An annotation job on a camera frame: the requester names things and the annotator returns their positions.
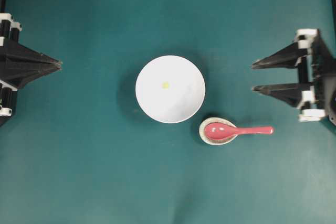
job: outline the teal mat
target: teal mat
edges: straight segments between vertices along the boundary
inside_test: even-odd
[[[336,139],[322,123],[253,93],[296,82],[251,70],[320,28],[335,54],[330,0],[7,0],[20,42],[64,69],[19,92],[0,128],[0,223],[334,223]],[[161,55],[201,69],[205,102],[162,124],[134,97],[140,69]],[[272,125],[222,147],[198,136],[203,118]]]

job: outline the pink spoon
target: pink spoon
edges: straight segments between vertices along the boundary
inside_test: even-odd
[[[224,138],[232,137],[242,134],[272,134],[273,127],[252,127],[252,128],[237,128],[231,127],[224,123],[210,123],[205,126],[204,134],[211,140],[222,140]]]

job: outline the small yellow object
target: small yellow object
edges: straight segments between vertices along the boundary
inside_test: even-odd
[[[162,88],[163,89],[168,89],[169,88],[169,82],[165,81],[164,83],[162,83]]]

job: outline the green surface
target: green surface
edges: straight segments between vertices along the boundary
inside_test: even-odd
[[[286,69],[251,70],[321,28],[332,52],[330,0],[8,0],[20,42],[64,62],[19,93],[0,129],[0,223],[334,223],[336,137],[321,123],[253,93],[296,82]],[[151,59],[184,56],[207,87],[186,122],[148,118],[134,97]],[[204,144],[218,115],[271,136]]]

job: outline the spoon handle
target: spoon handle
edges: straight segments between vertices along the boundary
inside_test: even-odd
[[[251,128],[237,128],[238,135],[241,134],[272,134],[274,132],[273,127],[251,127]]]

